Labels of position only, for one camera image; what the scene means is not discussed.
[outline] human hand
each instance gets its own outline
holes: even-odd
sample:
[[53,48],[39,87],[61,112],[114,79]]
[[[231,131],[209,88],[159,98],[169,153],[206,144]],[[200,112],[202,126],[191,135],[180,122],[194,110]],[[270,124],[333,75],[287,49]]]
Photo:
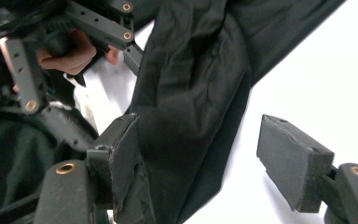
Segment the human hand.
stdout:
[[[91,62],[97,50],[87,35],[80,30],[74,30],[70,36],[75,48],[64,56],[53,57],[47,49],[40,49],[36,52],[37,60],[43,69],[57,69],[69,75],[77,75]],[[110,45],[108,47],[109,51],[105,53],[106,60],[117,64],[118,49]]]
[[108,45],[108,47],[109,47],[109,51],[105,53],[106,60],[112,64],[117,64],[119,50],[111,45]]

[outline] black cover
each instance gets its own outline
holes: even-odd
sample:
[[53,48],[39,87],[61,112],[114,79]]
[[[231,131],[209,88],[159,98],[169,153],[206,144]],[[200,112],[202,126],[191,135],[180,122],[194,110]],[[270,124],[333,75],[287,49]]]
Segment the black cover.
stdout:
[[84,158],[38,126],[33,118],[0,113],[0,209],[37,193],[53,164]]
[[159,8],[131,103],[152,211],[182,223],[220,190],[252,86],[343,1],[132,2]]

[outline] finger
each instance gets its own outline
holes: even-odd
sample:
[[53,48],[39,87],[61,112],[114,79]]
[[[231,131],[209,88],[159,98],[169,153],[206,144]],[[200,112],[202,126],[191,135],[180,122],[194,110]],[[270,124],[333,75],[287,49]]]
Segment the finger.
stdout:
[[51,54],[48,53],[48,50],[46,48],[42,48],[36,51],[36,59],[39,64],[42,63],[43,60],[46,58],[51,58]]
[[74,30],[70,34],[74,44],[77,46],[78,49],[85,50],[89,54],[96,53],[96,51],[92,50],[95,49],[92,45],[89,37],[80,30]]
[[63,72],[65,72],[68,75],[75,76],[75,75],[79,74],[90,62],[91,62],[91,60],[89,60],[89,61],[87,61],[85,63],[82,63],[78,67],[71,68],[71,69],[68,69],[68,70],[63,71]]
[[20,91],[19,86],[17,84],[13,86],[12,90],[16,93]]
[[108,62],[112,64],[118,64],[118,52],[119,50],[109,46],[110,50],[105,53],[105,58]]

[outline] screw hole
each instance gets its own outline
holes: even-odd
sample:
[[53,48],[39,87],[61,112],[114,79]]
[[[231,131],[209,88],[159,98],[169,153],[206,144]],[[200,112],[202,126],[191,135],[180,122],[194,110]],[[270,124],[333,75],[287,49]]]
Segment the screw hole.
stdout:
[[73,162],[66,163],[56,169],[56,174],[58,175],[66,175],[73,172],[76,168],[76,164]]
[[96,147],[98,150],[107,150],[108,146],[100,145]]
[[125,11],[128,11],[128,10],[131,9],[131,6],[130,6],[129,4],[124,4],[124,5],[123,5],[123,9],[124,9]]
[[128,39],[131,39],[131,34],[130,33],[125,33],[124,34],[124,39],[128,40]]

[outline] black fabric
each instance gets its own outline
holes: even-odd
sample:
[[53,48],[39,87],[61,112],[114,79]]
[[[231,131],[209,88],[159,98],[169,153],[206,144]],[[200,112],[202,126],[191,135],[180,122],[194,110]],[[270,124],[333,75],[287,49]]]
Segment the black fabric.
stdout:
[[252,86],[343,1],[133,2],[160,7],[131,103],[151,207],[182,223],[220,190]]
[[0,113],[0,209],[38,192],[51,165],[83,157],[33,119]]

